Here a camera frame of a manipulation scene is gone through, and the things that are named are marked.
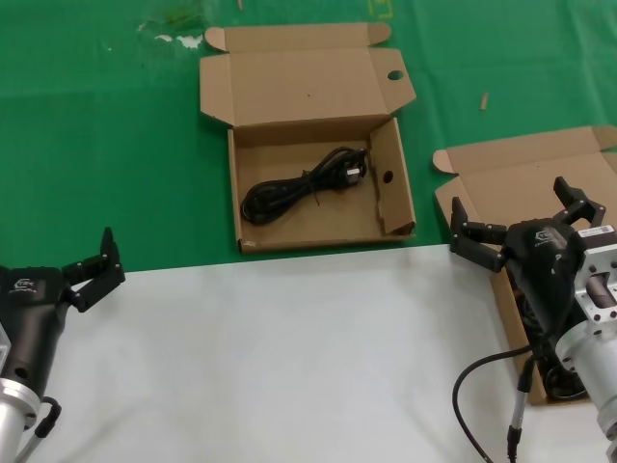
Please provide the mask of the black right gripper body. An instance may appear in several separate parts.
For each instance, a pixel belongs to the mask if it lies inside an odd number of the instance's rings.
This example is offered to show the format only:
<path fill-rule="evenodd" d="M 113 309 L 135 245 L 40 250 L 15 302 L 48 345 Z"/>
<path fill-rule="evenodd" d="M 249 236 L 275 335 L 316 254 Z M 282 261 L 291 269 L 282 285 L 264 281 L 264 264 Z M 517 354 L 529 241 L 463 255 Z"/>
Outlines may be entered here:
<path fill-rule="evenodd" d="M 567 253 L 574 232 L 568 222 L 532 219 L 511 225 L 503 243 L 507 269 L 542 329 L 555 338 L 586 320 L 574 299 L 576 271 Z"/>

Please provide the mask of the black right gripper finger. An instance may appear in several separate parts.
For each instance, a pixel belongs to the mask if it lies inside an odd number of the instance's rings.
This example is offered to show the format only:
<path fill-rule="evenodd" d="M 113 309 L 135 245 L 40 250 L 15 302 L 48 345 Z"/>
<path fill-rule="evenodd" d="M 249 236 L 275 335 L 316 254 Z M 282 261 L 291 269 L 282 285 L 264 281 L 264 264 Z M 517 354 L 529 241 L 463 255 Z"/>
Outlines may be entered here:
<path fill-rule="evenodd" d="M 570 186 L 564 177 L 555 179 L 553 191 L 563 205 L 553 216 L 555 221 L 570 226 L 578 220 L 587 221 L 590 227 L 602 224 L 605 207 L 590 200 L 581 189 Z"/>
<path fill-rule="evenodd" d="M 470 221 L 460 198 L 453 197 L 450 231 L 452 253 L 494 273 L 502 269 L 506 261 L 501 252 L 507 234 L 505 226 Z"/>

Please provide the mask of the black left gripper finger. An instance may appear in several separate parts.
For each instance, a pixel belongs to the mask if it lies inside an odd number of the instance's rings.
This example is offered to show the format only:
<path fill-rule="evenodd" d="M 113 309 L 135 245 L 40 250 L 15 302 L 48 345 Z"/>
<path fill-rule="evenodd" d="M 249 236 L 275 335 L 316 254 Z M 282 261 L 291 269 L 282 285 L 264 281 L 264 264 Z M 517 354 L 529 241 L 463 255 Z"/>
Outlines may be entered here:
<path fill-rule="evenodd" d="M 112 229 L 104 229 L 97 256 L 69 264 L 62 273 L 67 281 L 63 301 L 80 313 L 88 311 L 124 283 L 120 250 Z"/>

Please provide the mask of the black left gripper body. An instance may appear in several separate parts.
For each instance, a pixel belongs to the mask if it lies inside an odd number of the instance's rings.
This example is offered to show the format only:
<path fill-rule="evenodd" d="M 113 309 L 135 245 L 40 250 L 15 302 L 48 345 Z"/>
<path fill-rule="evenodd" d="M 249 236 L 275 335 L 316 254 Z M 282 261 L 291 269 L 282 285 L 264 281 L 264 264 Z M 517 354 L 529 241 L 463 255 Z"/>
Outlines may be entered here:
<path fill-rule="evenodd" d="M 57 268 L 1 269 L 1 326 L 11 343 L 3 378 L 26 387 L 47 385 L 66 325 L 67 289 Z"/>

